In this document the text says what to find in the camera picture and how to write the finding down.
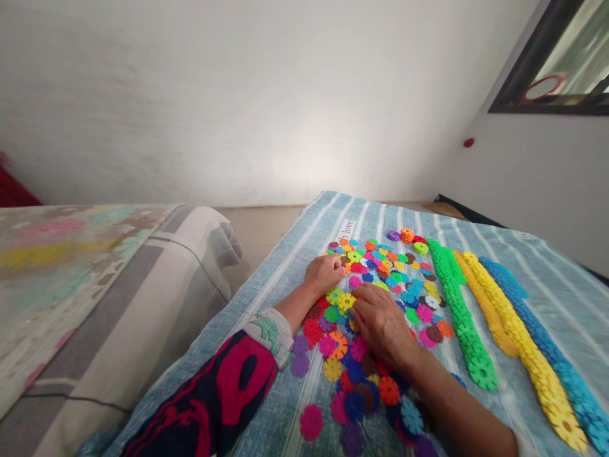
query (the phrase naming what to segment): right hand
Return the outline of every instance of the right hand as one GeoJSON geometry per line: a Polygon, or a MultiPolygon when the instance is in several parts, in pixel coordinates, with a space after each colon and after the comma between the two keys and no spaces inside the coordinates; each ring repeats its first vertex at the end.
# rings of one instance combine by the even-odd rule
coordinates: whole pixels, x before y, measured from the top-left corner
{"type": "Polygon", "coordinates": [[[425,353],[410,333],[404,313],[389,292],[369,282],[351,292],[357,300],[351,314],[368,347],[404,377],[425,353]]]}

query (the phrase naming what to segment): red object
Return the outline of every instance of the red object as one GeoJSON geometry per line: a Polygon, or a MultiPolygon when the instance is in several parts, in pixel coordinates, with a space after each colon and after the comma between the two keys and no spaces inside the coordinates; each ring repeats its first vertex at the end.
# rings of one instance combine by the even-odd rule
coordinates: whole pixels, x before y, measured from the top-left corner
{"type": "Polygon", "coordinates": [[[36,197],[4,169],[6,161],[6,157],[0,152],[0,208],[40,206],[41,203],[36,197]]]}

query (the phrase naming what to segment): patterned sleeve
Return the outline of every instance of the patterned sleeve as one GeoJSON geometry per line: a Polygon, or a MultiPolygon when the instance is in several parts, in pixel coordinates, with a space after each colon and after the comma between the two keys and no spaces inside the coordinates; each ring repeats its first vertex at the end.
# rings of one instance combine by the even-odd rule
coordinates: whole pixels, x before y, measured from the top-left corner
{"type": "Polygon", "coordinates": [[[227,454],[289,357],[292,332],[274,309],[248,322],[165,400],[123,456],[227,454]]]}

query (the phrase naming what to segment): blue striped bedsheet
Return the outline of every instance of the blue striped bedsheet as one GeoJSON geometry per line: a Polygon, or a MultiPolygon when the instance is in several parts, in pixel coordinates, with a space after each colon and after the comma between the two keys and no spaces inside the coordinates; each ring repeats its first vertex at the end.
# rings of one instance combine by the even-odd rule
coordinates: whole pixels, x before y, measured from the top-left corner
{"type": "MultiPolygon", "coordinates": [[[[288,295],[303,280],[308,262],[337,239],[344,220],[356,222],[353,239],[382,239],[397,253],[405,253],[406,245],[388,240],[385,234],[389,230],[410,227],[417,235],[435,238],[444,246],[471,251],[502,263],[528,291],[530,298],[526,303],[607,411],[609,289],[582,267],[530,234],[419,213],[337,192],[322,192],[303,210],[290,231],[227,308],[208,324],[181,362],[165,375],[162,383],[148,392],[106,455],[119,454],[124,443],[159,404],[191,377],[226,338],[255,313],[274,306],[288,295]]],[[[432,263],[430,255],[420,260],[432,263]]],[[[345,280],[341,286],[347,289],[345,280]]],[[[462,290],[482,342],[497,369],[499,389],[486,392],[469,379],[456,338],[445,340],[433,350],[442,364],[463,378],[469,391],[484,406],[521,432],[541,455],[597,455],[591,446],[588,452],[577,453],[553,432],[522,363],[499,350],[475,298],[466,286],[462,290]]],[[[448,308],[437,312],[452,322],[448,308]]],[[[311,366],[303,379],[293,377],[289,369],[278,374],[267,399],[235,446],[235,455],[343,454],[339,441],[341,427],[332,419],[330,411],[336,386],[323,376],[323,357],[319,351],[308,355],[311,366]],[[317,440],[306,442],[299,430],[299,418],[311,403],[321,407],[324,429],[317,440]]],[[[383,414],[365,418],[362,428],[366,439],[364,455],[414,455],[399,441],[383,414]]],[[[433,442],[440,455],[447,455],[449,449],[442,447],[443,443],[435,437],[433,442]]]]}

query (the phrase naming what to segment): left hand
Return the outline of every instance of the left hand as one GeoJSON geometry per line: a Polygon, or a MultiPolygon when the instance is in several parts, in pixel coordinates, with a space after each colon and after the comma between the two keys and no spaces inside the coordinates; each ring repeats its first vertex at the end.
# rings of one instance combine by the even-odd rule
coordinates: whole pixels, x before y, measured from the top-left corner
{"type": "Polygon", "coordinates": [[[315,257],[306,268],[303,286],[322,296],[338,284],[343,274],[343,264],[337,254],[315,257]]]}

